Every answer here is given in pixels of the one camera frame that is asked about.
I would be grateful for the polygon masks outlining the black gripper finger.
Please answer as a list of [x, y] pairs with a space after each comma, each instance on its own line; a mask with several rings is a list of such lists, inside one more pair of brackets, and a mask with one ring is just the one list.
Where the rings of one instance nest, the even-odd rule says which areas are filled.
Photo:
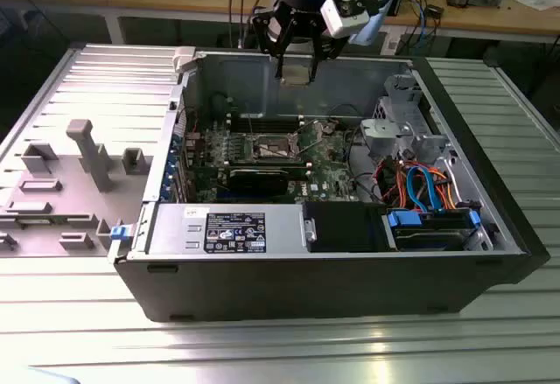
[[311, 42], [311, 65], [309, 82], [315, 81], [319, 63], [336, 59], [347, 44], [348, 37], [333, 38], [329, 35], [326, 23], [319, 14], [304, 15], [303, 38]]
[[291, 11], [289, 5], [276, 5], [257, 9], [251, 18], [261, 52], [276, 59], [277, 79], [283, 77], [284, 54], [292, 40]]

